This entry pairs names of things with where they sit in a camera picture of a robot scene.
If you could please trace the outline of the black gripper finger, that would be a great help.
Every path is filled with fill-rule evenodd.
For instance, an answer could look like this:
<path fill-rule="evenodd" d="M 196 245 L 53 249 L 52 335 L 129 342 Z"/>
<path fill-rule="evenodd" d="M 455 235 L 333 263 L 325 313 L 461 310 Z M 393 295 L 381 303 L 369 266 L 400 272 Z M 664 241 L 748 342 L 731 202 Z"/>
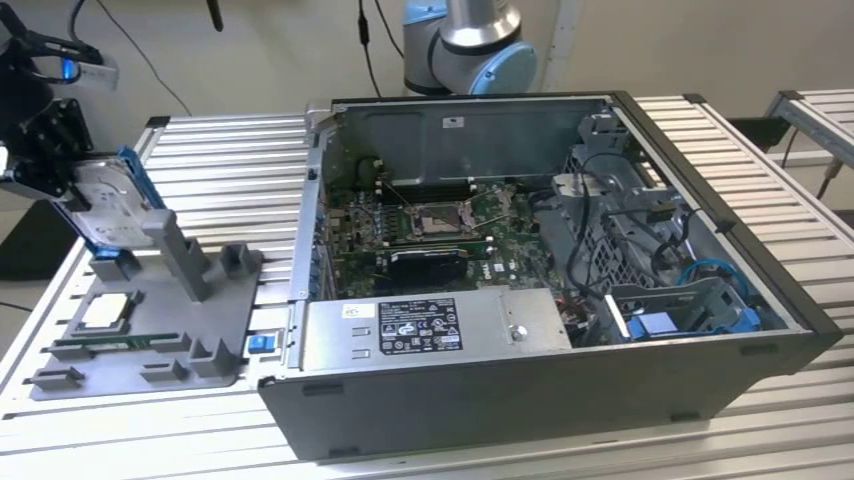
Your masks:
<path fill-rule="evenodd" d="M 46 200 L 68 211 L 89 211 L 92 204 L 76 187 L 56 188 L 45 193 Z"/>
<path fill-rule="evenodd" d="M 29 135 L 46 153 L 89 152 L 92 139 L 78 101 L 72 98 L 53 100 L 29 122 Z"/>

